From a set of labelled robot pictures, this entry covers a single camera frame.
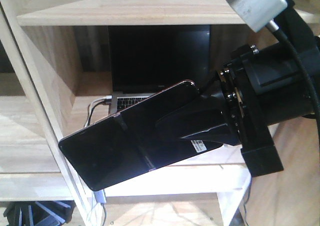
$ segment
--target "laptop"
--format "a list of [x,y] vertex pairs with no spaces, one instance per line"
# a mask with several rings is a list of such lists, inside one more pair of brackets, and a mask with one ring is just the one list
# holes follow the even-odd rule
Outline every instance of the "laptop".
[[210,26],[109,26],[113,114],[184,79],[209,73]]

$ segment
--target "barcode label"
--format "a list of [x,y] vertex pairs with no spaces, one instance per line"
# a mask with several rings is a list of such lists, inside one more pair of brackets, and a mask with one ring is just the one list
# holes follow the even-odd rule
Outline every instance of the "barcode label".
[[207,149],[204,142],[202,142],[201,140],[192,140],[191,143],[195,148],[196,152],[203,152]]

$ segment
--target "laptop keyboard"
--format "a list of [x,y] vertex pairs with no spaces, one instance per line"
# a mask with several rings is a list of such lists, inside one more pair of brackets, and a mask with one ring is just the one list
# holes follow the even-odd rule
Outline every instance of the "laptop keyboard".
[[117,111],[123,110],[133,104],[142,101],[145,97],[130,97],[130,98],[118,98],[117,100]]

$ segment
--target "label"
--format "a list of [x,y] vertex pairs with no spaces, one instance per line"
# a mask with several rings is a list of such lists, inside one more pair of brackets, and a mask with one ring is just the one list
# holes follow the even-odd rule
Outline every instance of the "label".
[[204,142],[202,142],[201,140],[192,140],[191,143],[195,148],[196,152],[203,152],[207,149]]

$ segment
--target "laptop screen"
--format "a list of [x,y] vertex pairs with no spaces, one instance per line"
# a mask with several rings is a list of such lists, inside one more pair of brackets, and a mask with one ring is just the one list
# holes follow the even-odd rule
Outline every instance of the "laptop screen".
[[210,26],[109,26],[114,91],[157,92],[209,73]]

